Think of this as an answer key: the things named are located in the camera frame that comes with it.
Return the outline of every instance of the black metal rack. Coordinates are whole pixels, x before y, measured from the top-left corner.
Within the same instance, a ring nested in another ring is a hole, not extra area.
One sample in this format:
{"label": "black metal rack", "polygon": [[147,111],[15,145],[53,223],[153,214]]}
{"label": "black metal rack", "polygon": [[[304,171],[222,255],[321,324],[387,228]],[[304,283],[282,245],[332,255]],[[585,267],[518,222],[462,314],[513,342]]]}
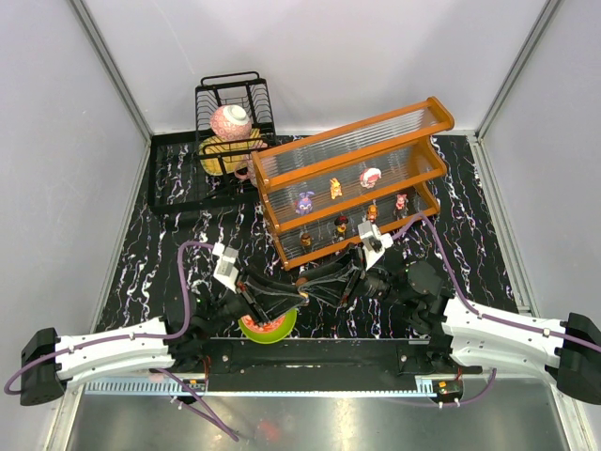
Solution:
{"label": "black metal rack", "polygon": [[[248,180],[227,174],[227,159],[255,150],[256,138],[220,143],[236,150],[201,154],[203,141],[215,133],[210,117],[222,105],[240,105],[260,130],[260,141],[275,146],[275,126],[267,81],[258,72],[240,72],[205,77],[195,89],[196,129],[193,132],[155,135],[150,145],[148,205],[157,215],[170,217],[188,211],[230,207],[258,200],[256,188]],[[213,160],[222,169],[212,176],[202,162]]]}

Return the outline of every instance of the black marble tabletop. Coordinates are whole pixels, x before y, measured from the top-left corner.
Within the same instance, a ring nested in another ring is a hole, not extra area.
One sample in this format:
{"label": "black marble tabletop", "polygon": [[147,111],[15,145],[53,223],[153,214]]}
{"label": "black marble tabletop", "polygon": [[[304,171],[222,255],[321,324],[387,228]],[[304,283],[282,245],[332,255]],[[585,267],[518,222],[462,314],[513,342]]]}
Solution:
{"label": "black marble tabletop", "polygon": [[[296,139],[283,137],[281,142]],[[430,187],[441,205],[433,218],[445,252],[459,283],[477,303],[516,312],[516,303],[470,146],[465,136],[436,136],[433,145],[449,167],[444,178]],[[147,174],[143,180],[107,303],[97,331],[133,325],[163,314],[176,299],[177,248],[187,240],[222,242],[239,250],[239,264],[252,264],[269,276],[293,282],[298,269],[285,272],[266,232],[259,205],[199,211],[192,226],[169,227],[148,208]],[[386,261],[404,257],[425,258],[443,272],[431,234],[423,224],[414,225],[403,240],[387,251]],[[211,277],[216,258],[207,250],[192,249],[184,266],[187,280],[201,298],[222,289]],[[225,336],[240,336],[237,323],[223,330]],[[317,301],[300,309],[292,337],[402,338],[411,330],[395,306],[358,298],[337,309]]]}

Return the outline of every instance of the white wall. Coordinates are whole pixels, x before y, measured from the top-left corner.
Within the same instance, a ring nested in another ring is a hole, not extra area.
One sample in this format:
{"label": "white wall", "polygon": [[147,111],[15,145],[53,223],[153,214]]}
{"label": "white wall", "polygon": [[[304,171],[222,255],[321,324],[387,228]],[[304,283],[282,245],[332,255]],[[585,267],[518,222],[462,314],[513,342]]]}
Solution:
{"label": "white wall", "polygon": [[544,0],[87,0],[155,132],[192,130],[201,77],[258,70],[279,131],[438,96],[482,120]]}
{"label": "white wall", "polygon": [[485,143],[541,314],[601,327],[599,17],[598,1],[563,3]]}
{"label": "white wall", "polygon": [[[66,1],[0,2],[0,37],[4,385],[38,329],[89,332],[144,143]],[[52,407],[1,395],[0,447],[38,449]]]}

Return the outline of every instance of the pink patterned bowl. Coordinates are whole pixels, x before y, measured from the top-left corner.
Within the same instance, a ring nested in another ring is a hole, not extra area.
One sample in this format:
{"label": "pink patterned bowl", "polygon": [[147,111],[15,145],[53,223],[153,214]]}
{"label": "pink patterned bowl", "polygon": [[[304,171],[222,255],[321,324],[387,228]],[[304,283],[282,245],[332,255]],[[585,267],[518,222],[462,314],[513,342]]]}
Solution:
{"label": "pink patterned bowl", "polygon": [[246,111],[238,105],[220,106],[210,118],[210,128],[224,141],[247,139],[252,126]]}

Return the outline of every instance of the green plate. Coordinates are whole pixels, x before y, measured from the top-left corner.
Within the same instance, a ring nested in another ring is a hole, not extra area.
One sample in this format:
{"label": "green plate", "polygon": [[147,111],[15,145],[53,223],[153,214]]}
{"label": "green plate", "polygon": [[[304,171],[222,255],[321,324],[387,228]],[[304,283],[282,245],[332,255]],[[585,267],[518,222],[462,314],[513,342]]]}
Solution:
{"label": "green plate", "polygon": [[261,345],[271,345],[273,343],[277,343],[280,340],[283,340],[287,336],[290,335],[292,329],[294,329],[294,324],[297,322],[297,310],[292,309],[288,313],[284,315],[284,322],[280,324],[280,326],[270,332],[260,333],[251,331],[246,325],[242,322],[242,319],[238,320],[238,325],[240,329],[244,332],[244,334],[255,343],[259,343]]}

